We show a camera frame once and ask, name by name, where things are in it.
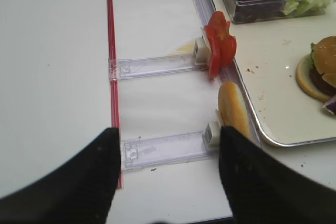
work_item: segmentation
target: white clip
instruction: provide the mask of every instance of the white clip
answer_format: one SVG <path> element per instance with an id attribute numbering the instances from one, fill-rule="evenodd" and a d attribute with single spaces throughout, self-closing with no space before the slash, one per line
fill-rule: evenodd
<path id="1" fill-rule="evenodd" d="M 217 122 L 211 122 L 207 125 L 203 136 L 205 147 L 208 151 L 217 150 L 221 139 L 221 127 L 224 125 L 222 116 L 218 110 L 215 110 Z"/>
<path id="2" fill-rule="evenodd" d="M 206 37 L 204 29 L 202 29 L 203 38 L 198 38 L 195 41 L 194 46 L 194 64 L 195 65 L 206 65 L 210 60 L 211 47 L 210 43 Z"/>

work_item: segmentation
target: white tray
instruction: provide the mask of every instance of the white tray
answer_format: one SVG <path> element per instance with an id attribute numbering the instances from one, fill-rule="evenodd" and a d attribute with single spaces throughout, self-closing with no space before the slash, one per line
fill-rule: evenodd
<path id="1" fill-rule="evenodd" d="M 229 19 L 223 1 L 212 2 Z M 286 147 L 336 140 L 336 118 L 295 79 L 310 44 L 336 35 L 336 4 L 321 16 L 232 24 L 230 33 L 237 38 L 236 62 L 261 137 Z"/>

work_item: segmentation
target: white table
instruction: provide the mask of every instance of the white table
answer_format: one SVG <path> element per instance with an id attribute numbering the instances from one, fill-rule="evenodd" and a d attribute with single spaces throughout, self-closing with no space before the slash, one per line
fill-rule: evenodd
<path id="1" fill-rule="evenodd" d="M 106 0 L 0 4 L 5 10 L 0 14 L 4 197 L 70 159 L 111 120 Z M 166 55 L 200 36 L 192 0 L 114 0 L 114 11 L 118 58 Z M 121 137 L 203 129 L 214 117 L 218 87 L 202 77 L 195 72 L 122 82 Z M 336 188 L 336 143 L 266 149 L 293 169 Z M 207 160 L 125 174 L 108 223 L 182 223 L 230 215 L 217 161 Z"/>

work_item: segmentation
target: plastic container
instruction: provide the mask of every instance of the plastic container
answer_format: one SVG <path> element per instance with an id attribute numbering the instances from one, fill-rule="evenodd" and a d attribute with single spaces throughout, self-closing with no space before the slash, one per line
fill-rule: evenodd
<path id="1" fill-rule="evenodd" d="M 230 19 L 233 23 L 251 23 L 264 20 L 294 18 L 324 14 L 327 8 L 311 9 L 304 13 L 293 11 L 287 15 L 283 13 L 285 4 L 301 4 L 311 0 L 223 0 Z M 330 4 L 334 0 L 322 0 Z"/>

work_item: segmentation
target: hot dog bun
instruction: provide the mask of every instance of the hot dog bun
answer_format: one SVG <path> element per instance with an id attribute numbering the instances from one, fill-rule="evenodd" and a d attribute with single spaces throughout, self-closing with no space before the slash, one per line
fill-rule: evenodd
<path id="1" fill-rule="evenodd" d="M 237 84 L 224 82 L 218 92 L 218 110 L 226 126 L 233 126 L 250 139 L 250 128 L 243 95 Z"/>

